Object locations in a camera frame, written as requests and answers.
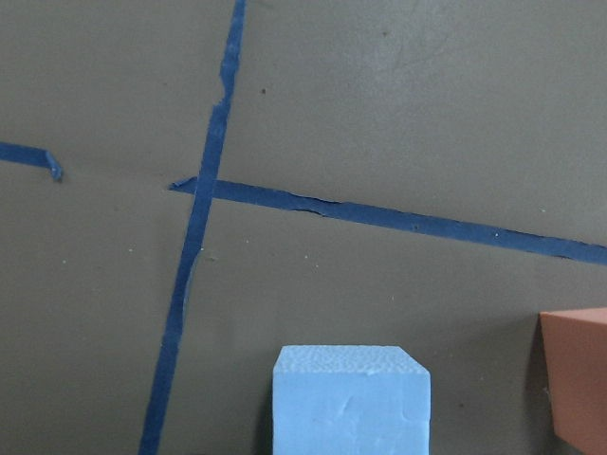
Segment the orange foam block right side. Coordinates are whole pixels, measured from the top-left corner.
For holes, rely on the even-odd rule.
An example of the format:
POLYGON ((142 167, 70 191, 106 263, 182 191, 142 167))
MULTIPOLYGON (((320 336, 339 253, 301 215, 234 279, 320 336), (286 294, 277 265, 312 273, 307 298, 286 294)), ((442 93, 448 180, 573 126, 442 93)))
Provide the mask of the orange foam block right side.
POLYGON ((540 313, 553 426, 585 454, 606 452, 606 309, 540 313))

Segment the light blue foam block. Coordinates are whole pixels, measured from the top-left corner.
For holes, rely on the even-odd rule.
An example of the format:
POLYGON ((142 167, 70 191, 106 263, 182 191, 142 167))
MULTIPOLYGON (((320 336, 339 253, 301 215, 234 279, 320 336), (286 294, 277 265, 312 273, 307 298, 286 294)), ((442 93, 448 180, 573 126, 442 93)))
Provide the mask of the light blue foam block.
POLYGON ((287 345, 272 377, 275 454, 427 454, 431 375, 397 346, 287 345))

